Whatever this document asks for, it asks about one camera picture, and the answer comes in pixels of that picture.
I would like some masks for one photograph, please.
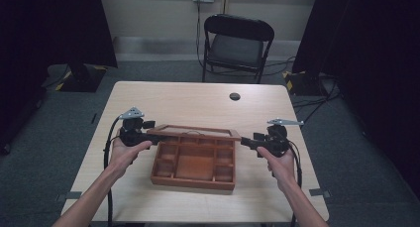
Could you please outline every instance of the wooden compartment box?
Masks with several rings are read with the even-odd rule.
[[[162,125],[148,134],[163,135],[155,157],[153,184],[233,190],[234,130]]]

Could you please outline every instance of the chair seat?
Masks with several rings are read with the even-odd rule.
[[[262,53],[263,42],[216,35],[208,60],[259,68]]]

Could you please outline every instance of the hand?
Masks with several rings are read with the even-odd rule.
[[[284,192],[285,187],[292,181],[296,182],[294,177],[294,159],[290,150],[287,150],[280,158],[272,155],[266,148],[258,147],[257,151],[266,158],[268,170],[272,171],[277,179],[278,188]]]
[[[112,143],[112,154],[109,167],[113,167],[118,177],[126,172],[127,167],[133,163],[140,151],[152,145],[151,141],[144,141],[133,147],[127,147],[120,138],[116,138]]]

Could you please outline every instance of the wooden table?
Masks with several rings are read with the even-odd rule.
[[[237,92],[241,99],[229,95]],[[258,84],[117,82],[104,109],[71,191],[85,191],[103,170],[103,149],[112,122],[136,106],[144,120],[159,124],[234,129],[243,137],[266,133],[267,120],[296,120],[283,86]],[[299,148],[303,191],[324,219],[329,218],[315,171],[298,127],[286,127],[288,139]],[[157,147],[140,153],[113,186],[114,221],[166,223],[288,222],[292,211],[266,160],[256,151],[236,145],[236,187],[233,191],[153,185],[151,172]],[[68,200],[63,212],[74,203]],[[106,198],[94,221],[107,220]]]

